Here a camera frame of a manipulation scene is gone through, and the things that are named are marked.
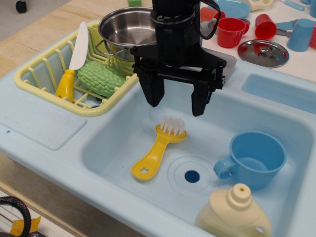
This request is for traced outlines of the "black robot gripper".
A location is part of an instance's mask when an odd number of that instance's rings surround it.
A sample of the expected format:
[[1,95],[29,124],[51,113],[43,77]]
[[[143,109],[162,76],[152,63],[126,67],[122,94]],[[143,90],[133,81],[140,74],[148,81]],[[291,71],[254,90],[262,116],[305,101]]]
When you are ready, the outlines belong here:
[[152,14],[156,43],[134,46],[133,66],[147,102],[156,107],[164,97],[164,79],[193,84],[191,94],[192,113],[204,114],[212,93],[221,89],[226,61],[205,52],[201,39],[211,38],[219,23],[217,19],[212,32],[202,35],[198,14],[163,16]]

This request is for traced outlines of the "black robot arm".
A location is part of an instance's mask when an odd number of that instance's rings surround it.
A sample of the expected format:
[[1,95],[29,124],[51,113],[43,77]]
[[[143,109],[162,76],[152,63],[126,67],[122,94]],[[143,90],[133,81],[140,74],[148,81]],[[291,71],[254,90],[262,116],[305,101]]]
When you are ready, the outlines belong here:
[[224,85],[227,62],[201,47],[201,39],[213,37],[219,19],[202,32],[199,0],[154,0],[151,21],[156,43],[134,46],[134,72],[139,78],[147,102],[156,107],[164,96],[164,80],[192,84],[192,113],[204,113],[211,94]]

